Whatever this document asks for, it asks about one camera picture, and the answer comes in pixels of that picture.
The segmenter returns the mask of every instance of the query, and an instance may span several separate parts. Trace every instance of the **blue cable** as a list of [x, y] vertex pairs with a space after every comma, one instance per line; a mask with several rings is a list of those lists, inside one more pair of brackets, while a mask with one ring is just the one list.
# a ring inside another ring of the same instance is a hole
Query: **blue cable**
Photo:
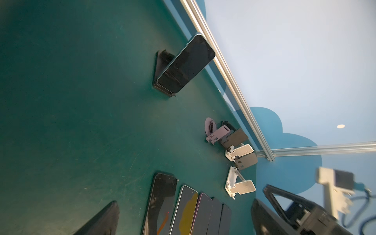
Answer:
[[[342, 226], [344, 228], [349, 228], [349, 227], [353, 226], [354, 223], [358, 220], [359, 216], [367, 209], [368, 205], [370, 204], [371, 198], [376, 198], [376, 195], [371, 195], [371, 191], [366, 189], [364, 187], [364, 184], [358, 184], [358, 185], [363, 185], [365, 196], [353, 197], [353, 198], [351, 198], [351, 201], [365, 199], [365, 202], [362, 205], [362, 207], [360, 207], [360, 209], [355, 213], [354, 217], [350, 220], [350, 222], [348, 224], [345, 224], [346, 215], [344, 214], [342, 216]], [[364, 232], [363, 232], [364, 227], [366, 226], [366, 224], [368, 224], [369, 222], [371, 222], [373, 220], [376, 220], [376, 215], [374, 215], [374, 216], [372, 216], [372, 217], [370, 217], [370, 218], [368, 218], [368, 219], [366, 219], [362, 222], [362, 224], [359, 227], [359, 234], [360, 235], [364, 235]]]

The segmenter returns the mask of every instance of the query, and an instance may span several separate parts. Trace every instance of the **purple phone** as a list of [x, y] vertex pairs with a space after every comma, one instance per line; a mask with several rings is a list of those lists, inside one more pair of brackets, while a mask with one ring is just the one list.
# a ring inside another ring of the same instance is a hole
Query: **purple phone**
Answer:
[[193, 215], [191, 235], [206, 235], [212, 207], [213, 200], [205, 193], [201, 193]]

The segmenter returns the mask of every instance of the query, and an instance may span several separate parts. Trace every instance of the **smartphone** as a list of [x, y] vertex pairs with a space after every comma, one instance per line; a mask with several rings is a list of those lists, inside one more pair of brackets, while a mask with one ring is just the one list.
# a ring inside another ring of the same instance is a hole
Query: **smartphone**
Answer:
[[213, 207], [206, 235], [218, 235], [219, 223], [221, 221], [221, 213], [222, 203], [218, 199], [213, 198]]
[[212, 207], [213, 200], [205, 193], [201, 193], [193, 216], [191, 235], [206, 235]]
[[190, 234], [198, 197], [199, 194], [194, 189], [187, 185], [182, 187], [172, 219], [170, 235]]
[[231, 209], [228, 205], [223, 204], [221, 222], [219, 223], [218, 235], [229, 235], [231, 223]]
[[174, 212], [176, 183], [174, 176], [155, 174], [145, 215], [143, 235], [168, 235]]
[[177, 93], [214, 57], [215, 52], [209, 43], [202, 34], [197, 33], [167, 65], [157, 78], [157, 83], [172, 93]]

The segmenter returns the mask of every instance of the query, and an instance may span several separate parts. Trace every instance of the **green mat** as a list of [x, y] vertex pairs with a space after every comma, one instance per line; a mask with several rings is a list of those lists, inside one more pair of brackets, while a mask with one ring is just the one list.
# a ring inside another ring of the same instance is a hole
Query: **green mat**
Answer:
[[155, 53], [187, 42], [162, 0], [6, 3], [2, 234], [72, 234], [111, 200], [117, 234], [140, 234], [156, 170], [179, 179], [177, 194], [188, 184], [228, 204], [231, 234], [253, 234], [255, 193], [228, 196], [232, 164], [205, 141], [206, 117], [239, 127], [213, 81], [202, 71], [172, 98], [152, 87]]

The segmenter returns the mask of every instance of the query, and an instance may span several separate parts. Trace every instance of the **white wall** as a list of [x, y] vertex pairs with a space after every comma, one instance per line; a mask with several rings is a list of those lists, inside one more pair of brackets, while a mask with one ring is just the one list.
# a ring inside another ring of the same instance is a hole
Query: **white wall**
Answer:
[[[376, 1], [205, 0], [250, 106], [317, 145], [376, 141]], [[344, 124], [344, 129], [336, 126]]]

